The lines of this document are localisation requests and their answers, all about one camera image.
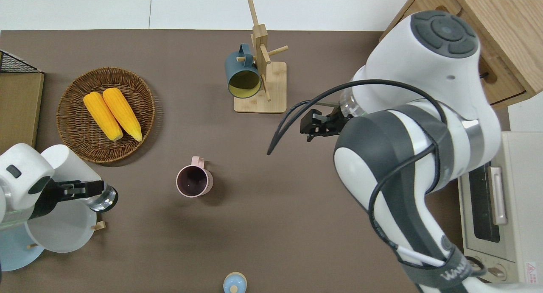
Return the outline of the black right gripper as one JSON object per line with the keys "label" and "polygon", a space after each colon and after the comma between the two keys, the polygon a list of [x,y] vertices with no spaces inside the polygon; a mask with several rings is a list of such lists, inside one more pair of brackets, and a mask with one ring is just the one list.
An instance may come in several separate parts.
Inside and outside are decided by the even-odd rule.
{"label": "black right gripper", "polygon": [[306,135],[307,142],[311,142],[316,135],[339,135],[352,117],[350,113],[343,114],[341,107],[334,107],[326,116],[317,109],[311,109],[301,118],[300,133]]}

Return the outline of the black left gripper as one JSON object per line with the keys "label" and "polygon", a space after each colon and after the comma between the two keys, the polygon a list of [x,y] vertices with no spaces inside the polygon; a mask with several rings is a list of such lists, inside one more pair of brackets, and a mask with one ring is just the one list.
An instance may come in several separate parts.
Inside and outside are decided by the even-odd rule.
{"label": "black left gripper", "polygon": [[34,205],[34,210],[29,219],[43,217],[54,210],[56,204],[64,197],[64,200],[86,199],[101,195],[104,189],[103,181],[65,181],[65,189],[85,190],[64,190],[61,185],[50,179],[39,195]]}

